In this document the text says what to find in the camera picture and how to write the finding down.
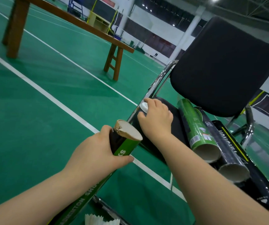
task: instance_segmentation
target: white object in hand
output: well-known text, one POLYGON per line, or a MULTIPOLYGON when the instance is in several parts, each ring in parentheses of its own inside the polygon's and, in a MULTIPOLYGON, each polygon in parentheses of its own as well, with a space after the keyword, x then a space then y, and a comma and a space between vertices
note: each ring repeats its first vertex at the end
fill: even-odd
POLYGON ((85 215, 84 224, 85 225, 119 225, 120 220, 117 219, 110 222, 104 222, 102 216, 95 216, 91 214, 91 215, 85 215))
POLYGON ((142 102, 140 104, 140 108, 145 112, 147 113, 148 112, 148 104, 146 102, 142 102))

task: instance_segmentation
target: shuttlecock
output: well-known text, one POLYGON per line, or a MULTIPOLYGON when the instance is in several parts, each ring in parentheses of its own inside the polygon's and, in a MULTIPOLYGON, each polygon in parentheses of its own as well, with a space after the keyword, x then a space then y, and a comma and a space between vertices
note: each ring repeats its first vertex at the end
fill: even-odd
POLYGON ((84 223, 85 225, 119 225, 120 220, 117 219, 110 222, 104 222, 102 216, 95 216, 91 214, 91 215, 85 215, 84 223))

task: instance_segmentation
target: cylindrical container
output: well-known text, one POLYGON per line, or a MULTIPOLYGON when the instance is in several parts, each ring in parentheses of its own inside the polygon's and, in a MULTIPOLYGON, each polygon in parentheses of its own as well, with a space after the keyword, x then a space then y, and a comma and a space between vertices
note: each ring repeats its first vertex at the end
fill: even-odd
POLYGON ((235 140, 231 133, 225 128, 222 122, 218 120, 212 121, 220 132, 221 136, 226 140, 235 153, 241 158, 250 173, 250 179, 242 183, 236 184, 246 194, 255 201, 269 210, 269 181, 263 173, 253 164, 248 155, 242 149, 241 145, 235 140))
POLYGON ((177 105, 190 148, 207 163, 217 161, 221 151, 191 102, 188 99, 181 99, 177 105))
MULTIPOLYGON (((130 155, 133 149, 142 140, 141 134, 131 124, 126 121, 118 120, 110 132, 110 148, 113 155, 130 155)), ((80 210, 93 198, 97 191, 104 185, 112 174, 102 181, 92 186, 80 198, 67 206, 58 215, 56 215, 48 225, 68 225, 72 223, 80 210)))
POLYGON ((195 107, 200 114, 202 122, 207 126, 209 133, 214 137, 218 147, 221 150, 221 157, 214 165, 216 169, 233 183, 240 183, 250 178, 249 170, 242 162, 241 158, 234 152, 227 141, 221 136, 220 132, 211 122, 201 107, 195 107))

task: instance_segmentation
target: person's left hand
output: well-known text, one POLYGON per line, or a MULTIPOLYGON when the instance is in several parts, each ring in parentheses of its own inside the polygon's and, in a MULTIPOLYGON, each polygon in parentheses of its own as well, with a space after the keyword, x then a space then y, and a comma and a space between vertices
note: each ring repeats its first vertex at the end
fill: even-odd
POLYGON ((84 140, 73 152, 64 172, 84 188, 95 185, 110 173, 132 162, 132 156, 114 156, 110 149, 108 125, 84 140))

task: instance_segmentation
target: distant chair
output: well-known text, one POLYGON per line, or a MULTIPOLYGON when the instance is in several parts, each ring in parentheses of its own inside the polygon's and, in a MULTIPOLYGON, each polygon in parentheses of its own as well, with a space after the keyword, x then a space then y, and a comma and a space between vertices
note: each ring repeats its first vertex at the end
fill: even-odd
POLYGON ((82 9, 82 5, 84 3, 84 0, 69 0, 69 4, 68 4, 68 12, 73 14, 73 9, 74 7, 76 7, 77 9, 81 10, 81 14, 82 14, 82 18, 84 19, 84 12, 82 9), (76 2, 77 4, 80 4, 80 8, 77 7, 74 2, 76 2))

